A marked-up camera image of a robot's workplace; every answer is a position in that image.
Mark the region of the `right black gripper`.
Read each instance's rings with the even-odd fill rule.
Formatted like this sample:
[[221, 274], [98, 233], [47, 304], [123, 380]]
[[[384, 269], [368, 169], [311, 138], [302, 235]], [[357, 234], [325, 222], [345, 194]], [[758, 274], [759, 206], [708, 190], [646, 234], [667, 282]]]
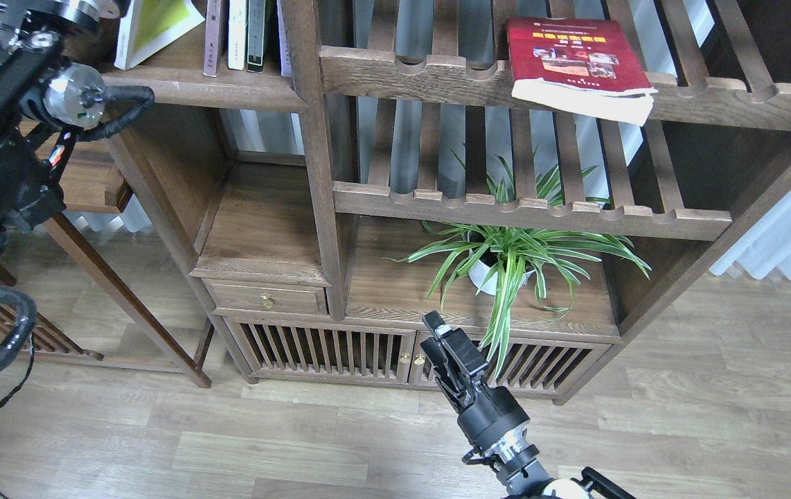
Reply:
[[452, 329], [437, 310], [422, 317], [431, 334], [421, 348], [432, 364], [434, 379], [456, 413], [462, 414], [483, 392], [488, 361], [465, 334]]

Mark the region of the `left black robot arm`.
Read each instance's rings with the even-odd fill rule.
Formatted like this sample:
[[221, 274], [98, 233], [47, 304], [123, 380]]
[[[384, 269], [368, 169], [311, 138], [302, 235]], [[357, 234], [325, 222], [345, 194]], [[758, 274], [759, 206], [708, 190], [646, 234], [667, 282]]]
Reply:
[[[0, 1], [0, 253], [10, 228], [27, 231], [65, 209], [60, 178], [77, 142], [107, 139], [149, 110], [145, 86], [109, 86], [64, 53], [66, 38], [97, 34], [127, 1]], [[37, 304], [0, 285], [16, 310], [0, 343], [0, 372], [33, 341]]]

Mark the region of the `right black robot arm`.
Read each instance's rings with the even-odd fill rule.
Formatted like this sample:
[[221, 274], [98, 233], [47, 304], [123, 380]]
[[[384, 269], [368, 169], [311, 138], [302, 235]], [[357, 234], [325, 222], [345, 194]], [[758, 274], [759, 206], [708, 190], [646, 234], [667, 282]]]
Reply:
[[423, 318], [431, 337], [421, 347], [440, 390], [458, 414], [458, 426], [471, 451], [462, 461], [496, 473], [510, 498], [630, 498], [631, 493], [592, 467], [581, 479], [555, 479], [538, 461], [537, 446], [526, 442], [531, 418], [506, 387], [490, 387], [488, 361], [462, 329], [446, 324], [436, 310]]

